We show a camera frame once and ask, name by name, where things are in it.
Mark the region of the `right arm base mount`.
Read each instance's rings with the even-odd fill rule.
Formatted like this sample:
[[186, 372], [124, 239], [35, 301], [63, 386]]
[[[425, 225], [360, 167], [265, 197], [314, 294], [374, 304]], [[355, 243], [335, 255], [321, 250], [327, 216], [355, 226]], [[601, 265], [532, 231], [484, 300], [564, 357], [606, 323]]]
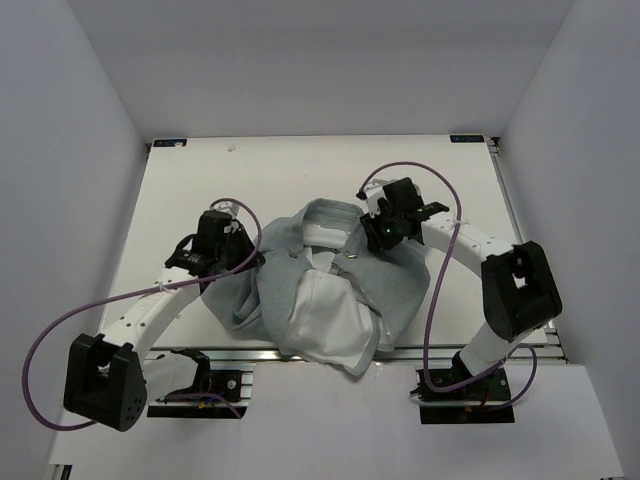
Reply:
[[512, 392], [503, 367], [488, 376], [457, 390], [435, 392], [425, 380], [425, 372], [417, 370], [417, 385], [410, 399], [419, 406], [423, 425], [513, 424]]

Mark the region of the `grey zip-up jacket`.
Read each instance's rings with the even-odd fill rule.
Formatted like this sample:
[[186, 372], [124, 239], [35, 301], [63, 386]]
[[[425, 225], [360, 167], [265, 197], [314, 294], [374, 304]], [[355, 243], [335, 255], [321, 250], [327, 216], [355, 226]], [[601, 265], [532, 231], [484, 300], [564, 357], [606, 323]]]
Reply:
[[217, 280], [202, 300], [232, 335], [362, 375], [416, 318], [431, 281], [413, 240], [367, 248], [360, 207], [315, 199], [262, 230], [257, 268]]

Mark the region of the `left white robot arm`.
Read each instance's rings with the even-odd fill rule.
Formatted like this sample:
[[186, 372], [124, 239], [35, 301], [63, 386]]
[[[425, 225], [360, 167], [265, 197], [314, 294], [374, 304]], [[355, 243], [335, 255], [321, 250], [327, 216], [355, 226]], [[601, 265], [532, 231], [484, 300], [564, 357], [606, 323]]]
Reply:
[[67, 411], [125, 432], [157, 401], [233, 407], [203, 352], [179, 347], [153, 355], [152, 349], [210, 284], [262, 263], [259, 240], [238, 219], [242, 207], [232, 199], [214, 202], [195, 233], [177, 243], [154, 285], [130, 293], [135, 302], [128, 311], [98, 334], [72, 342], [63, 396]]

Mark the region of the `blue table label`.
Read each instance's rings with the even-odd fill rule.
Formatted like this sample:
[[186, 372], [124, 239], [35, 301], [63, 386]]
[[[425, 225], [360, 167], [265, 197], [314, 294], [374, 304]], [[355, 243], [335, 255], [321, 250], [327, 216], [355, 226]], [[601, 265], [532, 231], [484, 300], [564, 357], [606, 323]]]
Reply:
[[484, 143], [485, 138], [481, 134], [451, 134], [449, 139], [452, 143]]
[[187, 145], [186, 138], [155, 139], [153, 148], [182, 148]]

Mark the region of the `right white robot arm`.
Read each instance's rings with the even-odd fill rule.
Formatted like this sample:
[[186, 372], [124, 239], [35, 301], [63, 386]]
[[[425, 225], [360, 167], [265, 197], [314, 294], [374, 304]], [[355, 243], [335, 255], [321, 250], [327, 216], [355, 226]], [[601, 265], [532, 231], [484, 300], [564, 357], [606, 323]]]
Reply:
[[536, 242], [513, 244], [464, 223], [458, 212], [425, 202], [410, 178], [372, 181], [357, 198], [367, 211], [361, 219], [369, 248], [382, 253], [414, 240], [444, 253], [442, 264], [456, 261], [481, 282], [484, 323], [452, 361], [451, 377], [427, 387], [455, 391], [472, 399], [488, 385], [488, 375], [523, 347], [524, 339], [562, 311], [562, 301], [544, 249]]

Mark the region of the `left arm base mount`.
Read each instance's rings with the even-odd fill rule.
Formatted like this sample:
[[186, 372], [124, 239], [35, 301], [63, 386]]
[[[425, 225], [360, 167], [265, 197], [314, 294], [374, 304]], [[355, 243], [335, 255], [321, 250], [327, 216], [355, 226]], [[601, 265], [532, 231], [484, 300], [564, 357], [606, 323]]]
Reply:
[[143, 374], [149, 418], [239, 420], [248, 409], [253, 372], [201, 351], [156, 352]]

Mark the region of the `left blue table label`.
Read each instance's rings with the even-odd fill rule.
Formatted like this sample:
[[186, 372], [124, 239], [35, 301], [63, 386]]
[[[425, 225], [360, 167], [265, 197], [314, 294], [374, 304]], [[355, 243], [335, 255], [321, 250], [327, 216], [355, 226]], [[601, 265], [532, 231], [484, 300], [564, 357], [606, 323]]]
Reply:
[[182, 148], [187, 145], [186, 138], [155, 139], [153, 148]]

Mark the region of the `right blue table label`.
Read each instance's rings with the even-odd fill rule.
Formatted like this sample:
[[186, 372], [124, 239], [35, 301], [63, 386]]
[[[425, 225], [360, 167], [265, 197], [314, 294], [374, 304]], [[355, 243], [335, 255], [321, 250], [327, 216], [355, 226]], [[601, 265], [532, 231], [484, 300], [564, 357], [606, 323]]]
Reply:
[[452, 143], [484, 143], [485, 138], [481, 134], [451, 134], [449, 139]]

